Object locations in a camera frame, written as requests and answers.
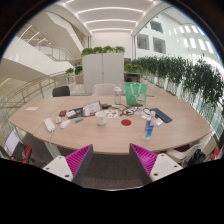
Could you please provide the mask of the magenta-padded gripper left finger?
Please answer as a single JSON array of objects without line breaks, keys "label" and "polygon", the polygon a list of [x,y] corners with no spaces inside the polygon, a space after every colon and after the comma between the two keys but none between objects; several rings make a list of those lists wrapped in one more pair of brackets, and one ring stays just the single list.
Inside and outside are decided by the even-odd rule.
[{"label": "magenta-padded gripper left finger", "polygon": [[81,185],[92,157],[93,145],[90,144],[67,156],[57,156],[44,167],[44,170]]}]

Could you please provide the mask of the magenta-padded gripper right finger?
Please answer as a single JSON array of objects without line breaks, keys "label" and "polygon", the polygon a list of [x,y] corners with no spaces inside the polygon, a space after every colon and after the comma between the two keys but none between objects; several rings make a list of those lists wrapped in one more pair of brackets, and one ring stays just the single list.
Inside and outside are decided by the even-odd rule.
[{"label": "magenta-padded gripper right finger", "polygon": [[165,153],[155,154],[133,143],[129,145],[129,154],[144,185],[182,169],[178,163]]}]

